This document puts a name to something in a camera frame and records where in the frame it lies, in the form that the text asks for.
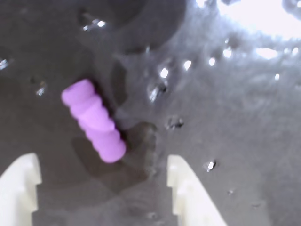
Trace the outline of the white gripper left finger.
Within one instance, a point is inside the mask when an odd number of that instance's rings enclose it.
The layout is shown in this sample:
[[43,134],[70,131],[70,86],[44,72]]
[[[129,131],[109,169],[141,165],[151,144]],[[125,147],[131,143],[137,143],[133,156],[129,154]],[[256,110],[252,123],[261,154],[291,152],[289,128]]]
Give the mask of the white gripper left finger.
[[37,186],[42,183],[35,153],[18,157],[0,176],[0,224],[32,226],[38,208]]

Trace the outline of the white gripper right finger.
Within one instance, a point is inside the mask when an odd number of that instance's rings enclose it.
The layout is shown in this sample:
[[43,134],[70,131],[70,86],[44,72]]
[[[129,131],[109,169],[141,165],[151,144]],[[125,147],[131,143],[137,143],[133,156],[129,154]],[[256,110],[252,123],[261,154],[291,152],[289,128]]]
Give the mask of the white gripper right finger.
[[207,190],[179,155],[167,158],[167,186],[172,189],[172,213],[179,226],[226,226]]

